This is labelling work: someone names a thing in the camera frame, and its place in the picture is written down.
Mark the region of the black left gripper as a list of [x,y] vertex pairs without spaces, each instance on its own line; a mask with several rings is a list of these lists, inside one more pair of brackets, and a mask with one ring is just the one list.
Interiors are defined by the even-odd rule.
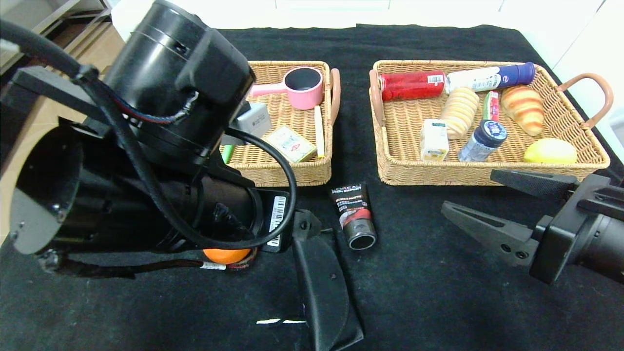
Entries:
[[[216,248],[241,250],[271,246],[292,231],[294,189],[258,188],[247,179],[210,178],[210,238]],[[332,229],[323,229],[308,210],[295,213],[292,249],[303,288],[334,288],[343,273]]]

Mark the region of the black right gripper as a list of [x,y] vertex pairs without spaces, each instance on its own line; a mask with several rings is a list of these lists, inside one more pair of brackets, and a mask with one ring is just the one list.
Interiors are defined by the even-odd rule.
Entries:
[[444,201],[441,213],[484,249],[552,284],[568,265],[580,265],[622,284],[624,269],[623,189],[591,174],[572,175],[495,169],[490,180],[537,198],[566,199],[554,216],[534,227]]

